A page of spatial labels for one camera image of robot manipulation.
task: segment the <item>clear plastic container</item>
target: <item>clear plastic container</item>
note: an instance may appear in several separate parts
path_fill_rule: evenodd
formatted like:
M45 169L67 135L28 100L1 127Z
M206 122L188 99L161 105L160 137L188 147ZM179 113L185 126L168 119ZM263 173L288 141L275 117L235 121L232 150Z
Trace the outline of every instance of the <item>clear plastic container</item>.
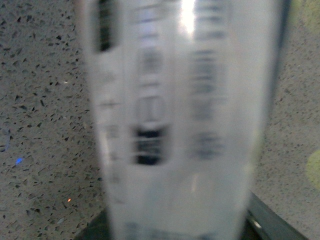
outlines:
M277 57L276 0L81 0L115 240L235 240Z

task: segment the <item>black object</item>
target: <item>black object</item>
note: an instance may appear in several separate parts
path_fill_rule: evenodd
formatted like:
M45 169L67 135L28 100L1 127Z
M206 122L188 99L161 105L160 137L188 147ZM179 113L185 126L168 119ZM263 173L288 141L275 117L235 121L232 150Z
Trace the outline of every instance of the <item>black object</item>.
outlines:
M111 240L107 210L103 210L74 240ZM240 240L308 240L252 193Z
M99 0L99 50L107 51L116 45L117 39L117 4L114 0Z
M157 165L162 158L162 131L137 131L136 163L142 165Z

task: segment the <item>yellow object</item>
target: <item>yellow object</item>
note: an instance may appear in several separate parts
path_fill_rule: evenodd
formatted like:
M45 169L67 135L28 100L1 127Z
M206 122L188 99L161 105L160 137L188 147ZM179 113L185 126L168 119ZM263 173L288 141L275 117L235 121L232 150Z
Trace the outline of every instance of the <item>yellow object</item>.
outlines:
M320 0L305 0L302 5L301 19L310 32L320 34Z
M314 187L320 190L320 150L315 151L308 159L305 174Z
M290 5L290 12L288 16L288 23L294 25L298 20L298 12L301 9L303 0L292 0Z

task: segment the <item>speckled countertop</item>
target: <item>speckled countertop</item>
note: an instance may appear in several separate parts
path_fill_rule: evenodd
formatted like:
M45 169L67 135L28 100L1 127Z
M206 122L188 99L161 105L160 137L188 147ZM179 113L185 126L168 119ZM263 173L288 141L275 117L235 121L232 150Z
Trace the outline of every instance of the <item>speckled countertop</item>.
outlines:
M292 29L252 187L311 240L320 236L317 9L303 1ZM76 31L70 0L0 2L2 240L70 240L105 207Z
M0 62L0 239L73 239L105 205L72 2L1 1Z

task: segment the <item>dark base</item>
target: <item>dark base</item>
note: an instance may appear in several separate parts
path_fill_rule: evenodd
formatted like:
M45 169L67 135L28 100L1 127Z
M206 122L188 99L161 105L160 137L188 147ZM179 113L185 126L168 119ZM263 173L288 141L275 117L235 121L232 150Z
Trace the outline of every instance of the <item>dark base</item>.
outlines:
M307 240L252 194L240 240L279 239ZM74 240L111 240L107 211L102 211Z

